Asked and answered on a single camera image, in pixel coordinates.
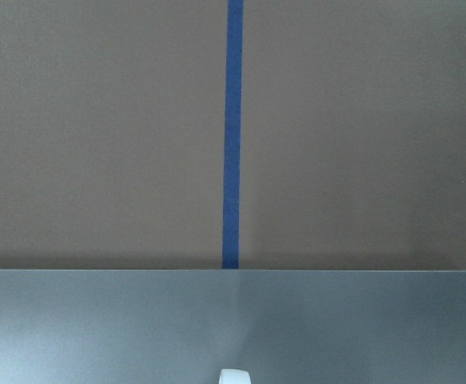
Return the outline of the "white plastic cup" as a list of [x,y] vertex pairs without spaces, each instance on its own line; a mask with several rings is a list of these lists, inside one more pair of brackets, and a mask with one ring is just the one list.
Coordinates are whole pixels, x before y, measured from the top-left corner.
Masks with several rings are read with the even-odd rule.
[[238,369],[222,369],[218,384],[251,384],[248,371]]

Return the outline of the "blue masking tape grid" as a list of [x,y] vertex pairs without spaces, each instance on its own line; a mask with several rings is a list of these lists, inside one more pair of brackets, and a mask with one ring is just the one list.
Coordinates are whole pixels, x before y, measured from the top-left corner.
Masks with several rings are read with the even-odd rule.
[[243,1],[227,2],[221,267],[239,267]]

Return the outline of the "silver closed laptop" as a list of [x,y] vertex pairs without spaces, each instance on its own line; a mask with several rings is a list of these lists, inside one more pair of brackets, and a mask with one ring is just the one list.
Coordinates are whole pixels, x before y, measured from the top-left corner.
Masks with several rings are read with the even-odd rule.
[[0,270],[0,383],[466,383],[466,271]]

